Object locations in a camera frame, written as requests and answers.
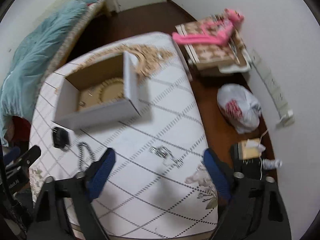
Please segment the pink panther plush toy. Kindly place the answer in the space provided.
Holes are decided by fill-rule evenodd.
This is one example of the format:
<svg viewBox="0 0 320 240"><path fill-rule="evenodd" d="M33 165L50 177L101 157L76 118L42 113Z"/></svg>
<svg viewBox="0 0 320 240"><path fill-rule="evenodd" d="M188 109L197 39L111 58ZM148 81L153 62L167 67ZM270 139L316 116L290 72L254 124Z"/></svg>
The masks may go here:
<svg viewBox="0 0 320 240"><path fill-rule="evenodd" d="M201 21L194 21L183 24L181 30L172 33L172 38L177 44L213 44L226 46L244 21L242 13L225 9L224 13L217 20L206 18Z"/></svg>

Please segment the brown checkered cushion stack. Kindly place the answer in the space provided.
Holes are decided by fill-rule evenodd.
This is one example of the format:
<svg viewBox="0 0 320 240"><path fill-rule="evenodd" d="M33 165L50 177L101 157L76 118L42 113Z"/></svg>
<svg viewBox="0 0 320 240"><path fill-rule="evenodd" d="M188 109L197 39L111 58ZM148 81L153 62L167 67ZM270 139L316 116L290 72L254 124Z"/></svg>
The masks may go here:
<svg viewBox="0 0 320 240"><path fill-rule="evenodd" d="M217 20L220 15L222 14L206 18ZM176 30L180 31L182 25L177 25ZM202 75L224 76L245 73L251 69L250 63L252 61L238 30L233 33L226 46L186 44L184 47L188 53L190 64Z"/></svg>

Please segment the black smart watch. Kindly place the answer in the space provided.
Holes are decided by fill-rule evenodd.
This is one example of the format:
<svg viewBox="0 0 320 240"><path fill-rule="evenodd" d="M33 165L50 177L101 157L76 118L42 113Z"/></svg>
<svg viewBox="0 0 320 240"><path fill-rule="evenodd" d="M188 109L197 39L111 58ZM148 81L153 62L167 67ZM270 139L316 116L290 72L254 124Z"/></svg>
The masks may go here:
<svg viewBox="0 0 320 240"><path fill-rule="evenodd" d="M66 150L70 146L69 133L61 127L52 129L52 139L55 148Z"/></svg>

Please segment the bed mattress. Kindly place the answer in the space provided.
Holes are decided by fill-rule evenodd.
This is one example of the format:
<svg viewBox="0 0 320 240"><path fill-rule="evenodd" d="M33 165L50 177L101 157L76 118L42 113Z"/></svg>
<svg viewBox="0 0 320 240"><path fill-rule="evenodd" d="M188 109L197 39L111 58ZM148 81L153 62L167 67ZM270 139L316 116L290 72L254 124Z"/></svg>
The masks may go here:
<svg viewBox="0 0 320 240"><path fill-rule="evenodd" d="M110 12L107 8L105 0L97 0L96 2L88 6L87 11L81 16L77 24L71 29L66 38L64 39L62 45L57 50L56 54L50 61L47 70L44 72L43 77L41 78L40 84L37 87L37 93L40 93L40 89L46 80L46 78L55 72L57 69L61 68L66 62L67 59L73 50L76 42L80 38L81 34L84 32L85 28L89 23L101 14L110 15Z"/></svg>

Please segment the small white bottle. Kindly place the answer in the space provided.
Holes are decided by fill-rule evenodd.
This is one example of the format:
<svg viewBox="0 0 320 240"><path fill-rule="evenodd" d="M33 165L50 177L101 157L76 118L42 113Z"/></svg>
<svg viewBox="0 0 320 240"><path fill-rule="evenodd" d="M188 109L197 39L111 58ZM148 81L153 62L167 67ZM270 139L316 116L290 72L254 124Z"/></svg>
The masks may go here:
<svg viewBox="0 0 320 240"><path fill-rule="evenodd" d="M283 162L280 159L263 159L262 160L262 167L264 170L276 170L281 168Z"/></svg>

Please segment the white cardboard box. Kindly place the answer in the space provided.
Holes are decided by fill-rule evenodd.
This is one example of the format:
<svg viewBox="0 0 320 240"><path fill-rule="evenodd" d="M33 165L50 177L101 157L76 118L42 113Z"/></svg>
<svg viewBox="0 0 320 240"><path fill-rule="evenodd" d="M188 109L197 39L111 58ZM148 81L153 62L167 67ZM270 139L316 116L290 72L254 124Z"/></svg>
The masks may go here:
<svg viewBox="0 0 320 240"><path fill-rule="evenodd" d="M67 75L53 122L79 130L140 116L137 57L112 53Z"/></svg>

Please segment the tissue box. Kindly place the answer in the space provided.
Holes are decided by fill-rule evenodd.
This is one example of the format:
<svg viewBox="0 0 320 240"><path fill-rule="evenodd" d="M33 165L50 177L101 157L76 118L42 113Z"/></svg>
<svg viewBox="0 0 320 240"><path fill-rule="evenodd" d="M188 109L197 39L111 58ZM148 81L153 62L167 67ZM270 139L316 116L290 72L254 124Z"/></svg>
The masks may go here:
<svg viewBox="0 0 320 240"><path fill-rule="evenodd" d="M247 139L238 143L238 156L240 160L260 158L266 147L260 139Z"/></svg>

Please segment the patterned table cover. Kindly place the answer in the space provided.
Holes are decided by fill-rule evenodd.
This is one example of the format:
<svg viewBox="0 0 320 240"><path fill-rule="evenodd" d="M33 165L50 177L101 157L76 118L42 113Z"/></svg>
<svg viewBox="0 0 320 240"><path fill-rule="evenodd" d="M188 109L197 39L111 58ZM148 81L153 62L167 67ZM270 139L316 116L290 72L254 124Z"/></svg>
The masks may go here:
<svg viewBox="0 0 320 240"><path fill-rule="evenodd" d="M146 45L172 53L140 84L138 118L70 132L71 148L53 146L55 106L64 77L99 53L120 45ZM116 151L116 163L93 207L115 239L207 239L217 226L216 191L202 156L207 139L185 67L171 37L160 32L134 36L91 51L44 81L31 124L30 145L40 158L30 168L32 197L47 176L78 171L78 143L100 157Z"/></svg>

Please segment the white plastic shopping bag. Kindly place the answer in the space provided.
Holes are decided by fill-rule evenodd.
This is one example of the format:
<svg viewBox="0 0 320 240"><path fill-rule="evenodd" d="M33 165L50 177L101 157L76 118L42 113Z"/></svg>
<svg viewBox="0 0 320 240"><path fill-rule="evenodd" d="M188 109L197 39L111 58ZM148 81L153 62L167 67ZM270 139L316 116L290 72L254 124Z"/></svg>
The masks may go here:
<svg viewBox="0 0 320 240"><path fill-rule="evenodd" d="M223 85L217 91L217 105L238 134L251 133L258 128L261 105L245 87L232 83Z"/></svg>

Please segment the teal blanket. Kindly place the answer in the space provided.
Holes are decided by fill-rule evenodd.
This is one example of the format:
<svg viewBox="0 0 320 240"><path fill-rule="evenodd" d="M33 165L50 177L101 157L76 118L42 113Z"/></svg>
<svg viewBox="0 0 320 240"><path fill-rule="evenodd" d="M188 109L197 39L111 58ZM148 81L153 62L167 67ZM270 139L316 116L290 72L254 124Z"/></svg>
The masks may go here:
<svg viewBox="0 0 320 240"><path fill-rule="evenodd" d="M64 39L88 6L97 0L70 0L45 18L14 53L1 86L1 143L8 147L14 133L12 117L32 122L37 87Z"/></svg>

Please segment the white wall power strip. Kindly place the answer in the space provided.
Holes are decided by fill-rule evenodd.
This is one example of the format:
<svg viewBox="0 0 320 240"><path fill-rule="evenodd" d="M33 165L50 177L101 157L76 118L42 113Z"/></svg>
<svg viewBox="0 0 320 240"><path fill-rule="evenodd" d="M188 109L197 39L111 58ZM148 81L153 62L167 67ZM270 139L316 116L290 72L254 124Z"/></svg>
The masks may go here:
<svg viewBox="0 0 320 240"><path fill-rule="evenodd" d="M289 106L283 91L276 78L272 74L268 65L263 63L262 57L257 53L255 49L250 52L252 60L252 66L257 71L257 74L264 83L268 94L272 98L273 104L279 114L279 121L276 124L276 128L287 127L295 122L295 116L293 110Z"/></svg>

